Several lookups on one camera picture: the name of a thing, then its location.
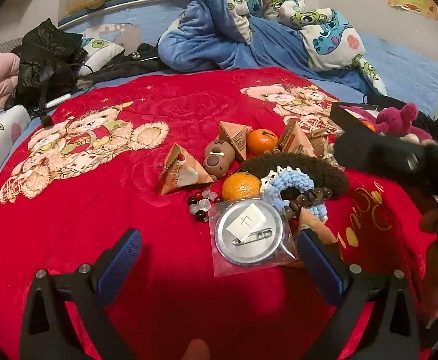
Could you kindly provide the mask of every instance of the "dark brown fuzzy headband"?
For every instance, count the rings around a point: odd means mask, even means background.
[[[277,167],[299,168],[307,174],[316,187],[327,187],[332,191],[332,198],[337,199],[349,189],[346,174],[324,161],[296,153],[262,154],[244,161],[238,172],[249,172],[259,179],[266,177],[269,171]]]

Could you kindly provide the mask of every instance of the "black puffer jacket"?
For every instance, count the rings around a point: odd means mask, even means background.
[[[19,56],[19,82],[6,101],[5,109],[17,104],[25,106],[32,115],[45,112],[43,100],[75,91],[75,72],[87,52],[81,47],[82,35],[58,30],[50,19],[28,32],[22,45],[12,52]]]

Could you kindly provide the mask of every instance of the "brown capybara toy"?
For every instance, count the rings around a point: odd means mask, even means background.
[[[227,174],[236,158],[236,151],[225,140],[216,138],[206,146],[204,157],[204,169],[215,181]]]

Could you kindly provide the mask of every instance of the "blue comforter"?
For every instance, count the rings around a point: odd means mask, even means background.
[[[282,67],[299,76],[348,85],[367,94],[370,86],[358,71],[332,69],[316,72],[308,67],[301,34],[261,17],[248,16],[249,44],[238,42],[225,0],[189,0],[177,25],[159,41],[159,56],[182,72],[209,69]]]

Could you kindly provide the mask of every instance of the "light blue yarn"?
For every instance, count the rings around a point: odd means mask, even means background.
[[[300,192],[305,192],[314,188],[314,182],[300,170],[283,170],[269,182],[264,190],[264,200],[282,210],[289,204],[289,200],[282,200],[280,193],[289,187],[295,187]],[[320,220],[323,220],[328,213],[324,203],[306,207],[306,210]]]

